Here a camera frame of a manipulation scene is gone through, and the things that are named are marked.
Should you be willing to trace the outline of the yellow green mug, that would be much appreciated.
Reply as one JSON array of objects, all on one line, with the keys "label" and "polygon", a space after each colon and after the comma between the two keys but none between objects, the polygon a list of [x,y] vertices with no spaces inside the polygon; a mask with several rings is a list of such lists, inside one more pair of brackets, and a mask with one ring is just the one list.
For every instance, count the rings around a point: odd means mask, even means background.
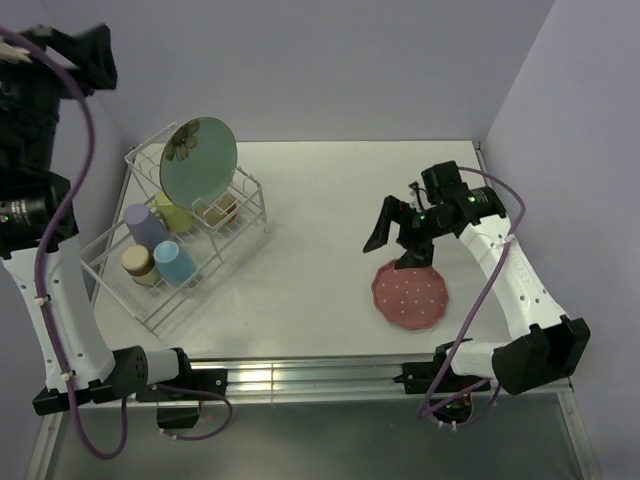
[{"label": "yellow green mug", "polygon": [[162,220],[165,227],[174,233],[185,233],[195,224],[190,211],[173,204],[163,191],[158,191],[152,201],[156,216]]}]

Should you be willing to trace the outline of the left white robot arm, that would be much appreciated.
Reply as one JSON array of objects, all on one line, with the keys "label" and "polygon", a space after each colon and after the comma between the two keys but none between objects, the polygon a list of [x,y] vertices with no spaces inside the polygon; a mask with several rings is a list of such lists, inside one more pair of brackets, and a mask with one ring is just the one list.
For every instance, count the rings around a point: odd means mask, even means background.
[{"label": "left white robot arm", "polygon": [[126,400],[148,386],[183,399],[195,386],[179,348],[109,348],[88,298],[72,202],[80,184],[51,169],[60,104],[81,109],[118,74],[105,24],[69,35],[1,34],[1,262],[25,301],[43,355],[38,415]]}]

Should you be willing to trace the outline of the stainless steel cup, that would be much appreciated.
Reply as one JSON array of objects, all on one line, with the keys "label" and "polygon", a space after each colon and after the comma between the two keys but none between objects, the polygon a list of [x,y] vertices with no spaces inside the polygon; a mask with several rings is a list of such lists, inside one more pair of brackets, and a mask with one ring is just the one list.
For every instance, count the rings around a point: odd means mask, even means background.
[{"label": "stainless steel cup", "polygon": [[127,248],[121,256],[121,266],[139,285],[153,285],[160,280],[160,273],[155,266],[154,258],[142,245],[133,245]]}]

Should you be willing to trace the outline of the lavender plastic cup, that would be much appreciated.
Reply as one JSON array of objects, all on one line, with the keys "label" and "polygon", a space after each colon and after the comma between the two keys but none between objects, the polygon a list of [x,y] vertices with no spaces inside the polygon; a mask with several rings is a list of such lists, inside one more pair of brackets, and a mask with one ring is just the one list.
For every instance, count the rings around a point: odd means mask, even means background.
[{"label": "lavender plastic cup", "polygon": [[144,204],[128,206],[123,220],[134,241],[150,253],[162,242],[171,238],[169,231],[156,215]]}]

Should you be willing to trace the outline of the pink polka dot plate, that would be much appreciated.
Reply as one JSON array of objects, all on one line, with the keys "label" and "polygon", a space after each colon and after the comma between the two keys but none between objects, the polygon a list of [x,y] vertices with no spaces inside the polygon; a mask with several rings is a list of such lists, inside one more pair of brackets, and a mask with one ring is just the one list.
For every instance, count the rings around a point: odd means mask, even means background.
[{"label": "pink polka dot plate", "polygon": [[387,322],[405,330],[434,327],[446,314],[449,293],[433,267],[396,269],[392,260],[372,281],[373,304]]}]

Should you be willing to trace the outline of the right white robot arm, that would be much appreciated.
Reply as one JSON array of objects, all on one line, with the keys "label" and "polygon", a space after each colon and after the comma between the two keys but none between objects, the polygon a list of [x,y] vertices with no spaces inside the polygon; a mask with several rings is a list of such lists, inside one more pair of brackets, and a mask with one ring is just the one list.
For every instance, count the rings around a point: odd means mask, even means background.
[{"label": "right white robot arm", "polygon": [[[404,253],[391,270],[410,273],[420,299],[426,283],[418,274],[432,265],[440,237],[455,236],[486,277],[456,339],[439,346],[427,363],[424,393],[469,392],[494,381],[518,395],[571,376],[590,339],[589,327],[582,318],[570,318],[544,287],[515,237],[520,221],[509,218],[493,187],[469,187],[462,171],[453,161],[424,170],[422,180],[410,186],[415,205],[385,197],[363,248],[369,253],[385,246],[397,224],[396,242]],[[488,294],[496,296],[506,319],[507,342],[466,335]]]}]

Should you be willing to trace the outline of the white floral bowl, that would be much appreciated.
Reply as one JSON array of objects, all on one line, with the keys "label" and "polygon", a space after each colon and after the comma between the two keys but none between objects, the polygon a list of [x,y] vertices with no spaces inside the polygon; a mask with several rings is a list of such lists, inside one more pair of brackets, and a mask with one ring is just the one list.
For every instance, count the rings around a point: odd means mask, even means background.
[{"label": "white floral bowl", "polygon": [[237,199],[230,193],[225,193],[215,204],[199,207],[196,215],[210,227],[215,227],[223,221],[234,222],[237,217]]}]

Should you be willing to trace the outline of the teal floral plate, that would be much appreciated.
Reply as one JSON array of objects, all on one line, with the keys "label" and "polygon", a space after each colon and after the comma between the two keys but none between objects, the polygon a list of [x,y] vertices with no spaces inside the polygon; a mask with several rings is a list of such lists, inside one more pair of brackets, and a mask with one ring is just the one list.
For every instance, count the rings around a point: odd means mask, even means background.
[{"label": "teal floral plate", "polygon": [[236,139],[227,124],[213,117],[191,119],[165,144],[161,189],[180,208],[208,206],[228,189],[237,161]]}]

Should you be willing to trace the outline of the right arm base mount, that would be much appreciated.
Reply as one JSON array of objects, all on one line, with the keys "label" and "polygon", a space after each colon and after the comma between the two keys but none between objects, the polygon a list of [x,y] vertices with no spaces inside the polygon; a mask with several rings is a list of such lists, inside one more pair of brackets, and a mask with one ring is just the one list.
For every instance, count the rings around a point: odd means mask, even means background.
[{"label": "right arm base mount", "polygon": [[[405,362],[401,365],[401,373],[393,378],[393,382],[403,386],[407,395],[426,394],[434,383],[440,367],[446,359],[446,351],[438,348],[430,361]],[[491,389],[490,382],[474,375],[460,376],[453,373],[451,368],[446,370],[441,381],[435,388],[435,394],[443,394],[446,398],[455,396],[459,391],[468,392],[449,400],[436,409],[431,420],[439,428],[450,427],[455,431],[461,424],[468,422],[473,414],[472,390],[480,392]]]}]

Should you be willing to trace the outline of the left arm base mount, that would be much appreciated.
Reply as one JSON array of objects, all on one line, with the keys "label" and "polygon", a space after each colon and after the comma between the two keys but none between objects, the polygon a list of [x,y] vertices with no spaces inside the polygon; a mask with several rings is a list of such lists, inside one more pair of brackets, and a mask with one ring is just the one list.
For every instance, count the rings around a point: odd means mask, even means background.
[{"label": "left arm base mount", "polygon": [[[234,408],[226,397],[227,385],[227,369],[196,369],[184,382],[175,380],[145,387],[135,394],[135,401],[156,406],[156,423],[162,435],[175,441],[203,441],[225,431],[233,420]],[[207,401],[225,405],[226,417],[209,433],[188,434],[201,419]]]}]

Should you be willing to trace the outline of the light blue mug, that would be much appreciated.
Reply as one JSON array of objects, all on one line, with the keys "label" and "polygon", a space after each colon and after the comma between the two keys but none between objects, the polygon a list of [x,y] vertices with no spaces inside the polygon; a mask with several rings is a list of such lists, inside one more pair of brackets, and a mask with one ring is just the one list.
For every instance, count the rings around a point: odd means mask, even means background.
[{"label": "light blue mug", "polygon": [[181,287],[197,271],[190,254],[172,240],[159,243],[154,249],[153,257],[162,278],[176,288]]}]

